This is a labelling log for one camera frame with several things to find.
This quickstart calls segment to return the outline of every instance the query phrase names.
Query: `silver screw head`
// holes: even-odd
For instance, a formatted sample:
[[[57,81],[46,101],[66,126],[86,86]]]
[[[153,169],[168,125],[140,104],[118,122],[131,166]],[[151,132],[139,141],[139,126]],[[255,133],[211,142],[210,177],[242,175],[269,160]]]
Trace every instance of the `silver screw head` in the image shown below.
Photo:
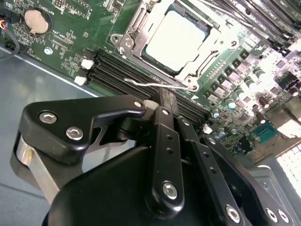
[[[163,184],[163,192],[169,199],[176,199],[178,197],[178,191],[175,186],[169,182]]]
[[[44,53],[45,53],[46,55],[52,55],[52,54],[53,54],[53,50],[52,50],[52,48],[50,48],[50,47],[45,47]]]
[[[290,222],[290,220],[288,219],[287,215],[286,215],[283,211],[278,210],[278,213],[279,213],[279,215],[281,216],[281,218],[282,218],[286,223],[289,223],[289,222]]]
[[[210,141],[211,144],[213,144],[213,145],[216,144],[216,142],[215,142],[215,140],[213,138],[209,137],[208,140]]]
[[[226,212],[231,220],[233,220],[235,223],[238,224],[240,222],[240,216],[236,209],[234,209],[232,206],[226,205]]]
[[[112,40],[113,40],[114,43],[117,43],[117,42],[119,41],[119,38],[116,37],[116,36],[113,36],[113,37],[112,37]]]
[[[39,119],[46,124],[52,124],[57,121],[57,117],[55,114],[51,112],[43,112],[39,115]]]
[[[70,127],[66,130],[66,135],[71,140],[81,140],[84,137],[84,133],[77,127]]]
[[[164,114],[166,114],[166,115],[169,115],[169,112],[167,111],[167,110],[162,110],[162,112],[164,113]]]
[[[135,101],[134,105],[136,105],[137,107],[142,107],[142,104],[140,104],[139,102]]]
[[[186,119],[183,119],[183,123],[184,123],[186,126],[189,126],[189,122],[188,122]]]
[[[275,223],[277,223],[277,222],[278,222],[278,218],[277,218],[277,216],[274,214],[274,212],[271,211],[269,208],[266,208],[266,211],[267,211],[267,213],[268,213],[268,215],[269,215],[269,218],[271,218],[272,221],[274,221]]]

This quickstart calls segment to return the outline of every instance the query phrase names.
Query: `metal cylinder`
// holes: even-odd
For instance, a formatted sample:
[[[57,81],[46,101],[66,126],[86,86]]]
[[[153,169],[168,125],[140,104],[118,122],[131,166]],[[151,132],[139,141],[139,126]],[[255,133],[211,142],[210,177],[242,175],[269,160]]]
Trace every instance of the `metal cylinder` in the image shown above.
[[[260,124],[265,124],[265,118],[260,112],[256,112],[255,116],[257,120],[260,122]]]
[[[232,133],[233,135],[237,134],[237,132],[238,132],[237,129],[231,129],[231,133]]]
[[[220,137],[218,136],[218,133],[217,133],[217,132],[213,133],[212,136],[213,136],[216,140],[220,140]]]
[[[242,89],[236,90],[236,95],[241,100],[244,100],[246,98],[246,93]]]
[[[259,98],[259,99],[258,99],[258,102],[259,102],[259,104],[260,104],[264,109],[266,109],[266,108],[269,107],[268,102],[267,102],[266,99],[263,98],[263,97]]]
[[[293,97],[296,97],[296,96],[298,96],[298,94],[299,94],[297,88],[295,88],[295,87],[291,88],[288,92],[289,92],[289,94],[291,94]]]
[[[212,116],[215,119],[219,119],[220,118],[220,113],[218,112],[218,110],[216,108],[212,110]]]
[[[271,76],[266,74],[262,69],[255,71],[255,75],[260,81],[268,81],[271,79]]]
[[[220,138],[223,138],[226,135],[224,127],[219,127],[217,133]]]
[[[246,80],[246,85],[250,90],[255,90],[257,88],[256,83],[252,79]]]
[[[234,109],[236,107],[236,104],[233,99],[227,99],[226,105],[229,109]]]

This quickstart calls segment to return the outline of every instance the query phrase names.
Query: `black cable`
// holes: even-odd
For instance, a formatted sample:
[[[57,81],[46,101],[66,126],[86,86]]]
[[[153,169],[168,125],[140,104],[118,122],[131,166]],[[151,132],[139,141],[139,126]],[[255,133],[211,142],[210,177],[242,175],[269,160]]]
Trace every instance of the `black cable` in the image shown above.
[[[11,52],[9,55],[7,55],[7,56],[0,57],[0,62],[1,62],[1,61],[5,61],[5,60],[9,60],[9,59],[13,58],[13,57],[14,57],[17,53],[19,53],[19,51],[20,51],[20,44],[19,44],[17,38],[14,36],[14,34],[13,34],[11,31],[9,31],[8,29],[3,30],[3,31],[4,31],[4,33],[5,33],[8,37],[10,37],[10,39],[14,42],[14,44],[15,44],[15,50],[12,51],[12,52]]]

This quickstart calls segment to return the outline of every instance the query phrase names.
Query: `green circuit board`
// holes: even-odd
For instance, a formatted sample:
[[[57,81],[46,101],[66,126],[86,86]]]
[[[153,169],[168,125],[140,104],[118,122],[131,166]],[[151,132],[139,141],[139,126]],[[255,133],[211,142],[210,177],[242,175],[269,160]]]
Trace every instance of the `green circuit board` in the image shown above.
[[[85,49],[91,51],[102,49],[157,81],[158,78],[154,74],[130,60],[122,58],[110,41],[113,33],[123,34],[125,32],[139,3],[140,0],[7,0],[5,7],[21,16],[24,16],[25,11],[32,7],[41,8],[50,15],[53,27],[45,35],[33,36],[30,34],[23,19],[19,23],[8,25],[8,29],[14,33],[21,44],[27,47],[28,55],[73,79],[81,68],[80,62],[84,57]],[[286,6],[286,10],[293,12],[293,8],[290,6]],[[293,13],[293,17],[301,21],[300,14]],[[291,32],[301,38],[301,34],[295,31]],[[252,106],[240,101],[235,93],[236,88],[249,77],[253,70],[265,68],[275,81],[289,70],[294,71],[297,77],[301,77],[301,70],[297,65],[301,61],[300,55],[283,59],[242,26],[238,31],[238,40],[239,44],[235,49],[222,52],[202,74],[198,80],[200,86],[198,92],[177,90],[179,94],[187,98],[187,101],[191,101],[207,111],[219,110],[221,117],[212,126],[212,129],[216,131],[220,126],[225,128],[226,136],[223,138],[223,142],[228,148],[233,147],[242,136],[252,136],[253,131],[259,126],[256,118],[250,114]],[[45,54],[45,48],[51,48],[53,53]],[[213,85],[219,77],[225,76],[229,65],[232,65],[245,51],[254,56],[255,63],[247,65],[247,72],[241,74],[242,80],[232,81],[234,88],[225,89],[226,94],[219,97],[218,101],[210,101],[206,96],[207,93],[212,92]],[[285,66],[281,68],[276,66],[280,60],[285,63]],[[271,92],[274,83],[261,84],[257,81],[257,85],[263,87],[258,89],[258,92],[250,94],[249,97],[252,100],[258,96],[273,99],[270,107],[285,102],[291,97],[281,89]],[[114,95],[94,83],[90,83],[89,86],[106,95]],[[225,100],[229,98],[236,101],[235,109],[227,107]],[[237,132],[232,134],[232,129],[236,129]]]

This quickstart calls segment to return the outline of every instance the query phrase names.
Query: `chip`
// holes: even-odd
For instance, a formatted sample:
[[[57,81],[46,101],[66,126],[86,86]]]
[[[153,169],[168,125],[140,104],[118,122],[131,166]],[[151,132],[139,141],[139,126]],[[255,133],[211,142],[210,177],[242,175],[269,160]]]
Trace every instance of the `chip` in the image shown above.
[[[146,53],[175,72],[198,56],[206,34],[185,17],[169,11],[151,38]]]

